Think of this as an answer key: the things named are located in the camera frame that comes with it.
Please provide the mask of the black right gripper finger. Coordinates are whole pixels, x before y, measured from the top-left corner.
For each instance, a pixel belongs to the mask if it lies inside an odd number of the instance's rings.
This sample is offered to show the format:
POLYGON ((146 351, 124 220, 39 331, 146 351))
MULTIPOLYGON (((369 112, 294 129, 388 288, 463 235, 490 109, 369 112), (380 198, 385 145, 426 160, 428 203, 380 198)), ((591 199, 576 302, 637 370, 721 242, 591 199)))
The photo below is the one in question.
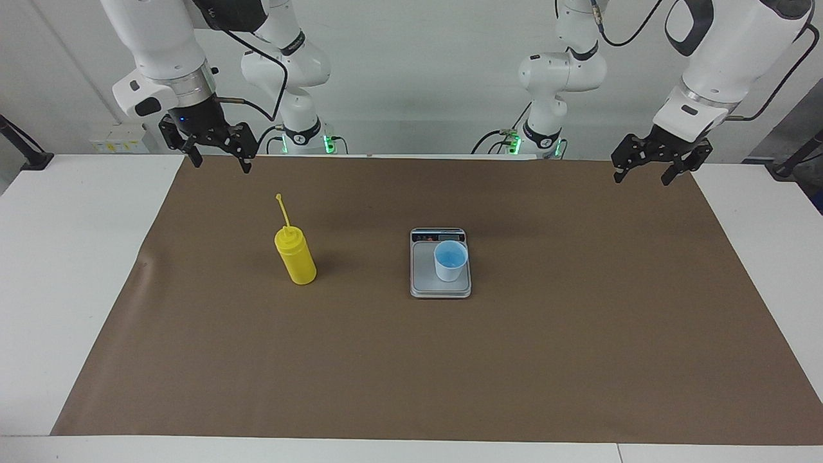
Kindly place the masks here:
POLYGON ((185 153, 195 168, 202 166, 202 155, 197 149, 196 138, 184 138, 177 129, 172 117, 162 117, 159 121, 159 131, 161 131, 163 140, 169 149, 185 153))
POLYGON ((250 173, 252 161, 258 155, 258 141, 249 124, 241 122, 228 127, 226 152, 235 156, 243 173, 250 173))

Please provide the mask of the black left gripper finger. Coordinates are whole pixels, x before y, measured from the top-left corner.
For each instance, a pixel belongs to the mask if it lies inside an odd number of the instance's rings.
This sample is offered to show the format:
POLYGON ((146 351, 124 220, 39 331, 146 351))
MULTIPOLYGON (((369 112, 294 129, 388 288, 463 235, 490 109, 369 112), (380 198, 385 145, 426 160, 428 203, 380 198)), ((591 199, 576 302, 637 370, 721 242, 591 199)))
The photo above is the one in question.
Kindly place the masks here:
POLYGON ((650 140, 638 137, 635 134, 627 134, 620 141, 611 153, 611 163, 615 169, 613 178, 617 184, 620 184, 626 178, 631 169, 644 166, 653 161, 653 157, 646 150, 650 146, 650 140))
POLYGON ((687 171, 699 170, 711 153, 711 143, 700 143, 690 152, 676 155, 670 166, 662 174, 662 184, 668 186, 677 176, 687 171))

